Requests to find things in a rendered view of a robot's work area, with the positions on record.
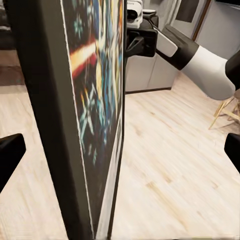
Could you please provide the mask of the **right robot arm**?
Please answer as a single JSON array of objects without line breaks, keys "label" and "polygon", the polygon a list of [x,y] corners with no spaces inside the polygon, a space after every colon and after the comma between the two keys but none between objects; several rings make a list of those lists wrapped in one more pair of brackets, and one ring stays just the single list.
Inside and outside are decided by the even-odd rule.
[{"label": "right robot arm", "polygon": [[159,54],[216,101],[228,100],[240,90],[240,50],[229,60],[222,58],[169,23],[160,30],[156,14],[143,10],[142,0],[127,0],[126,57]]}]

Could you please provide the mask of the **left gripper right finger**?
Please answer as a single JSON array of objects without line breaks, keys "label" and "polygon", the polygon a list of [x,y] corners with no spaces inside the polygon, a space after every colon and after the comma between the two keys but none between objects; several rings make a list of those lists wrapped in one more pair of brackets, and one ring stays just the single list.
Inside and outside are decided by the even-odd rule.
[{"label": "left gripper right finger", "polygon": [[224,151],[240,173],[240,134],[229,133],[227,135]]}]

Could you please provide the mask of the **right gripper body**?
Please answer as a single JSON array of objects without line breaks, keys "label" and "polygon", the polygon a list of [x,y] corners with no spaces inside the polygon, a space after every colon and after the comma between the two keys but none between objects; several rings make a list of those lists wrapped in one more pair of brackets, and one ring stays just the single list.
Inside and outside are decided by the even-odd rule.
[{"label": "right gripper body", "polygon": [[[140,28],[126,28],[126,31],[139,32],[140,37],[144,38],[144,50],[142,53],[135,54],[135,56],[143,56],[153,58],[156,54],[157,40],[158,40],[158,30],[150,29],[146,22],[140,24]],[[134,36],[129,36],[130,44],[134,40]]]}]

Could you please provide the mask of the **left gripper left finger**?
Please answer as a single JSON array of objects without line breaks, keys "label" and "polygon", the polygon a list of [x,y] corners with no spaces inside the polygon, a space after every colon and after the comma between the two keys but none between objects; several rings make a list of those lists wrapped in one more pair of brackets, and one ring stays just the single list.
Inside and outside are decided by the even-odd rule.
[{"label": "left gripper left finger", "polygon": [[0,138],[0,193],[26,152],[22,133]]}]

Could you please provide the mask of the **poster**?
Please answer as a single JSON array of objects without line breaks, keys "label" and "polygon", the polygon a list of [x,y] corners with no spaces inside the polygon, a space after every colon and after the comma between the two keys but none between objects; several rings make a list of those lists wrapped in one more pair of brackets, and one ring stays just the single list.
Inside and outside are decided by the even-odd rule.
[{"label": "poster", "polygon": [[2,0],[68,240],[111,240],[128,0]]}]

